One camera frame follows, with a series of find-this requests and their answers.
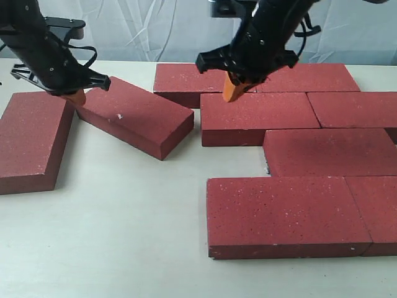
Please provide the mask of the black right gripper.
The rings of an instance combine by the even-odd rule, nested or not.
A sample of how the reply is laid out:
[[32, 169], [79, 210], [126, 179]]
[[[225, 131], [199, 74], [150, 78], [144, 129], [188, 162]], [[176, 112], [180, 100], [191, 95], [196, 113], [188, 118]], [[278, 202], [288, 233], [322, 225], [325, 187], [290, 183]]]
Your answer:
[[250, 14], [239, 18], [239, 29], [229, 44], [198, 54], [198, 71], [227, 71], [223, 99], [236, 101], [250, 83], [260, 84], [284, 66], [295, 66], [298, 55], [285, 45], [309, 10], [309, 1], [257, 1]]

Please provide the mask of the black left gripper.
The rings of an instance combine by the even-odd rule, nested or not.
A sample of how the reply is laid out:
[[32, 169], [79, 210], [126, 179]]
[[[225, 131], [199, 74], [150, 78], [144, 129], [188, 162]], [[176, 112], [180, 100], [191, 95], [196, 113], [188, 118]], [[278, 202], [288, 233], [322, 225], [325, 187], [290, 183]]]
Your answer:
[[9, 48], [21, 63], [13, 66], [11, 75], [74, 105], [83, 106], [86, 103], [85, 89], [108, 91], [111, 80], [90, 69], [97, 55], [82, 65], [72, 55], [72, 47], [48, 29], [34, 33], [14, 32], [9, 36]]

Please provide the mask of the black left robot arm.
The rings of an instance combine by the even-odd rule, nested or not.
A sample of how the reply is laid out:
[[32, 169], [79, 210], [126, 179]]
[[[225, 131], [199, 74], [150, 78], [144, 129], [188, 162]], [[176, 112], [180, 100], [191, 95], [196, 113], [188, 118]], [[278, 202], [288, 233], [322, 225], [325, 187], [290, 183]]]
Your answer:
[[108, 91], [110, 78], [90, 68], [97, 55], [82, 65], [71, 52], [70, 40], [83, 39], [85, 25], [83, 20], [45, 17], [37, 1], [1, 1], [1, 40], [21, 61], [11, 75], [80, 106], [86, 89]]

